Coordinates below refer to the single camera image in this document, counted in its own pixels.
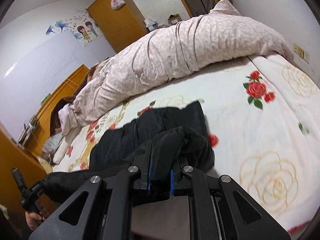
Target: black jacket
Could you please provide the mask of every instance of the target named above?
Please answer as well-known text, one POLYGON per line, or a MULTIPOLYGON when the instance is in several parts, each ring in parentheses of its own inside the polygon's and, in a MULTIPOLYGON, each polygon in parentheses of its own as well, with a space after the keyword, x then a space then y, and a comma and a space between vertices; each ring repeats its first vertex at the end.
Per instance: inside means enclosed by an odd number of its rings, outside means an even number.
POLYGON ((120 129, 107 130, 91 150, 89 169, 99 170, 106 163, 125 160, 143 142, 179 126, 187 126, 208 139, 204 114, 198 101, 181 110, 175 107, 150 109, 120 129))
POLYGON ((149 140, 153 141, 152 184, 166 184, 172 162, 179 154, 186 157, 189 165, 206 172, 214 164, 214 152, 207 138, 198 101, 181 110, 150 109, 120 129, 107 130, 91 151, 89 170, 47 175, 43 181, 44 193, 53 201, 63 203, 91 176, 111 177, 132 165, 136 156, 145 153, 149 140))

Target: electrical outlet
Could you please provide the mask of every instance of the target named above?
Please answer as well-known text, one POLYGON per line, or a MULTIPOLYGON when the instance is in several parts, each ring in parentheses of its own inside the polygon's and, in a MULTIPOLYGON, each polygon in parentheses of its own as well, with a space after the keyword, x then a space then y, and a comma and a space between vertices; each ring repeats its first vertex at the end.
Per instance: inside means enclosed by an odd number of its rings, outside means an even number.
POLYGON ((310 62, 310 55, 307 52, 304 52, 304 60, 309 64, 310 62))
POLYGON ((297 53, 300 58, 304 58, 304 50, 295 43, 293 44, 293 51, 297 53))

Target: hand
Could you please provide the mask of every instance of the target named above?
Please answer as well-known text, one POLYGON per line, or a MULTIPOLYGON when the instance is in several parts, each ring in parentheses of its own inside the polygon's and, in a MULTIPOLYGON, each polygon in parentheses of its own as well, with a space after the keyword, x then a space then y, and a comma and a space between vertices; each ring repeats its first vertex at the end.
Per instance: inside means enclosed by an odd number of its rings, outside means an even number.
POLYGON ((49 213, 47 212, 47 210, 45 209, 45 207, 41 204, 41 212, 39 214, 34 213, 34 212, 26 212, 26 221, 27 221, 27 225, 28 227, 34 231, 38 228, 38 226, 46 220, 46 217, 49 216, 49 213))

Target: cardboard box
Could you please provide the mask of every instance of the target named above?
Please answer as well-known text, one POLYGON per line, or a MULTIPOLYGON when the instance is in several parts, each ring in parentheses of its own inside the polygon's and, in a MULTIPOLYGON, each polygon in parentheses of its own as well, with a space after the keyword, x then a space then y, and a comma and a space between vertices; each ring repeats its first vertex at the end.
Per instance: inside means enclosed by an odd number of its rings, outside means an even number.
POLYGON ((178 22, 182 22, 181 17, 179 14, 175 14, 175 15, 170 15, 170 17, 168 18, 168 23, 170 25, 175 25, 178 22))

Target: beige rose print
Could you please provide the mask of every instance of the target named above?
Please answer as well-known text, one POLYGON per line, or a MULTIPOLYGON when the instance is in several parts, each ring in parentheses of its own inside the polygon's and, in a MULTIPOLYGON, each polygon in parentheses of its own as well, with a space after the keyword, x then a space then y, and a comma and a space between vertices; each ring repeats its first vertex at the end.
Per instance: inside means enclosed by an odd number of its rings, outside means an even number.
POLYGON ((287 64, 287 66, 283 68, 282 76, 298 96, 307 98, 319 91, 317 85, 308 75, 291 64, 287 64))
POLYGON ((275 151, 244 160, 240 185, 274 218, 278 218, 298 195, 294 165, 275 151))
MULTIPOLYGON (((193 101, 195 100, 191 100, 182 95, 176 95, 174 97, 164 98, 159 103, 158 107, 177 107, 177 108, 183 109, 193 101)), ((204 100, 202 98, 199 98, 198 101, 200 103, 204 103, 204 100)))

